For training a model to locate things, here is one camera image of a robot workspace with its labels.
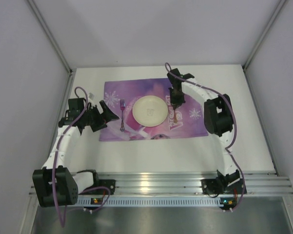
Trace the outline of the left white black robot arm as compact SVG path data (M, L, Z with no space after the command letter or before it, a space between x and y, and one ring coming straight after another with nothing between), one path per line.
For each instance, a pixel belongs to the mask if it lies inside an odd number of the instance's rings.
M108 122L119 119L103 100L99 104L102 112L85 98L68 100L68 110L58 123L58 135L51 153L42 168L34 170L32 175L40 206L74 205L79 194L114 193L115 180L99 179L94 169L81 170L75 175L68 169L85 127L97 132L107 128Z

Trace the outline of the purple Elsa cloth placemat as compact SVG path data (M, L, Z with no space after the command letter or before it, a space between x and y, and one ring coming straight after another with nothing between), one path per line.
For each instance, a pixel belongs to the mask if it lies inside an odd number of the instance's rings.
M167 78L151 78L137 80L107 81L104 84L104 101L119 116L119 120L111 121L108 127L101 130L100 141L131 141L147 139L171 139L207 136L204 126L201 105L186 95L186 103L176 109L178 123L174 123L174 110L170 103ZM145 127L137 123L133 117L134 103L144 96L157 96L168 106L168 116L163 123L155 127ZM125 100L124 126L120 131L120 100Z

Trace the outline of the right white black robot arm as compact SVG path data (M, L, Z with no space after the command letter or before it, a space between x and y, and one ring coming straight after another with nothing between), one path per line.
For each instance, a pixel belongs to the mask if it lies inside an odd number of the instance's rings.
M188 95L202 105L204 126L209 134L215 137L217 160L217 177L205 182L205 192L212 194L224 193L233 184L242 180L241 168L237 165L230 149L237 138L236 118L227 94L202 86L190 74L182 75L177 68L172 69L165 64L167 77L171 83L170 101L174 110L186 103Z

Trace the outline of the cream round plate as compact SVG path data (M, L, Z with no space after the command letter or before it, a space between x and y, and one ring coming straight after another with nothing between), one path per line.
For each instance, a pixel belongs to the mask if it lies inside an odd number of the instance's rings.
M134 103L132 113L135 121L140 125L155 127L167 118L168 106L157 96L144 96Z

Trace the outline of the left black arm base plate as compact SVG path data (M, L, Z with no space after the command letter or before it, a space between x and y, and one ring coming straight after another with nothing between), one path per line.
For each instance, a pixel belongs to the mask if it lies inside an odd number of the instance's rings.
M108 195L108 191L106 189L100 188L95 189L97 187L106 187L110 191L110 195L113 195L116 189L116 180L114 179L100 179L94 185L85 189L85 192L81 192L81 195Z

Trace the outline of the gold metal spoon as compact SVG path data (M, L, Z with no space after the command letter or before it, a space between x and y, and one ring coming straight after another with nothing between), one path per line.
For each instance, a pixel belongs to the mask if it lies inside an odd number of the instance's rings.
M178 123L176 109L174 109L174 123Z

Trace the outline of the iridescent metal fork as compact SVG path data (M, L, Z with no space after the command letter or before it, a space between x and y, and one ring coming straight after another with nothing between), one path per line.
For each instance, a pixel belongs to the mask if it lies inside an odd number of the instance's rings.
M121 126L120 126L120 131L124 132L125 131L125 126L124 126L124 111L125 111L125 100L121 99L120 100L120 109L121 109Z

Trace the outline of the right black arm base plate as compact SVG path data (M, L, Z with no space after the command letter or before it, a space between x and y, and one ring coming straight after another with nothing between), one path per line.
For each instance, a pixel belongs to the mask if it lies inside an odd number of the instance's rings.
M242 180L224 188L216 179L203 179L201 181L202 191L204 195L241 195L244 191L244 194L247 193L247 189L244 186Z

